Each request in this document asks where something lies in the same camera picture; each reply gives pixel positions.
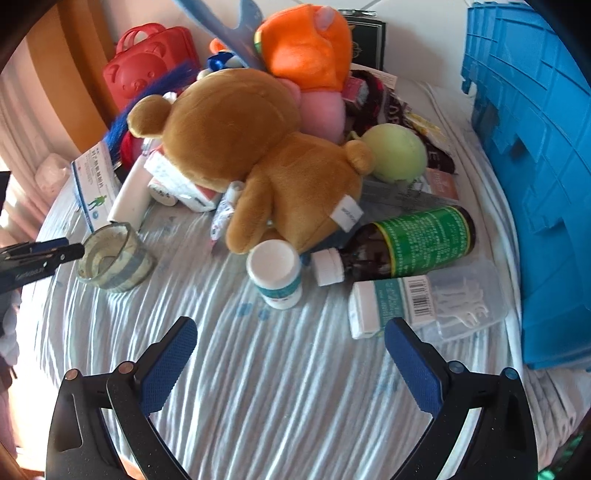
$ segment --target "white bedsheet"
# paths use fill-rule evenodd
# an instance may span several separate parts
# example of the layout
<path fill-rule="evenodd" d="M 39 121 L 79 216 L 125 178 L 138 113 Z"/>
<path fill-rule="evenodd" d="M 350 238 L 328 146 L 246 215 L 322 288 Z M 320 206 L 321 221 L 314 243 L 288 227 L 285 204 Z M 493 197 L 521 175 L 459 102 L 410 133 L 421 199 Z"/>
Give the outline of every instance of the white bedsheet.
<path fill-rule="evenodd" d="M 463 205 L 479 237 L 472 255 L 495 261 L 511 310 L 505 322 L 439 350 L 472 371 L 523 373 L 540 465 L 549 462 L 591 404 L 585 372 L 524 372 L 519 350 L 516 240 L 511 215 L 461 104 L 445 90 L 400 80 L 397 92 L 439 124 L 456 153 Z M 380 212 L 366 206 L 369 214 Z M 140 287 L 107 294 L 76 280 L 74 265 L 23 291 L 18 335 L 24 352 L 56 385 L 76 367 L 108 372 L 137 359 L 176 318 L 197 322 L 199 339 L 153 422 L 194 479 L 387 479 L 411 452 L 430 416 L 416 406 L 382 339 L 352 340 L 348 286 L 314 286 L 303 271 L 295 309 L 271 310 L 245 273 L 245 258 L 206 250 L 209 215 L 152 206 L 142 227 L 159 259 Z M 86 232 L 71 184 L 60 194 L 40 240 Z M 476 417 L 470 416 L 441 478 L 457 468 Z M 128 448 L 108 418 L 117 448 Z"/>

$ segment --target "brown teddy bear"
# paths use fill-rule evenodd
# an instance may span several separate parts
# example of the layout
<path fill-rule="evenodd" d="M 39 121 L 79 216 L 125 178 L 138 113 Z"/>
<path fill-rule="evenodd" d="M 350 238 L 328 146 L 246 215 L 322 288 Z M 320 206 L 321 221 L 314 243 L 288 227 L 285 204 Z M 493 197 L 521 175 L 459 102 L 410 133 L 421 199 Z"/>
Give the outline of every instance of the brown teddy bear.
<path fill-rule="evenodd" d="M 246 181 L 226 234 L 239 254 L 270 238 L 312 248 L 338 228 L 330 215 L 343 197 L 359 200 L 374 165 L 361 141 L 340 147 L 300 133 L 289 90 L 254 69 L 210 74 L 174 104 L 146 97 L 128 124 L 136 137 L 161 138 L 167 158 L 199 186 L 224 192 Z"/>

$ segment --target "black book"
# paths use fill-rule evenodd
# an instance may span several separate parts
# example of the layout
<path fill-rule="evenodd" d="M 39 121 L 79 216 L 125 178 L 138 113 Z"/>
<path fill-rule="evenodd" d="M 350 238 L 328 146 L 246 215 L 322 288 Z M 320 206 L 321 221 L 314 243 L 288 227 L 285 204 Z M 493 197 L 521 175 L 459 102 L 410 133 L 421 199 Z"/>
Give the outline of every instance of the black book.
<path fill-rule="evenodd" d="M 386 22 L 354 15 L 344 17 L 353 36 L 353 63 L 383 70 Z"/>

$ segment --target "barcode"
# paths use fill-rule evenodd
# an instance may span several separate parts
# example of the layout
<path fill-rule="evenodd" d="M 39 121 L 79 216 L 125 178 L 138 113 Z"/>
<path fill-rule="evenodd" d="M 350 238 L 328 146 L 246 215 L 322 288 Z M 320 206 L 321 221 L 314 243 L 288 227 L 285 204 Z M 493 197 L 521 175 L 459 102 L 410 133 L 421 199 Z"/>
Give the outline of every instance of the barcode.
<path fill-rule="evenodd" d="M 425 277 L 406 278 L 406 287 L 413 318 L 429 317 L 433 319 L 435 315 L 428 279 Z"/>

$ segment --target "blue plastic crate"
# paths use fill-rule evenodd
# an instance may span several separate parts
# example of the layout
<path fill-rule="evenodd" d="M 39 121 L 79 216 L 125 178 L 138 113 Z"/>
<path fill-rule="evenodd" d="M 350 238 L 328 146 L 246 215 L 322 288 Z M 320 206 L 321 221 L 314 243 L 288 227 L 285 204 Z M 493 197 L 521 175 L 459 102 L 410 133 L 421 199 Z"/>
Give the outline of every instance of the blue plastic crate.
<path fill-rule="evenodd" d="M 591 90 L 526 4 L 468 12 L 464 92 L 517 227 L 524 361 L 591 367 Z"/>

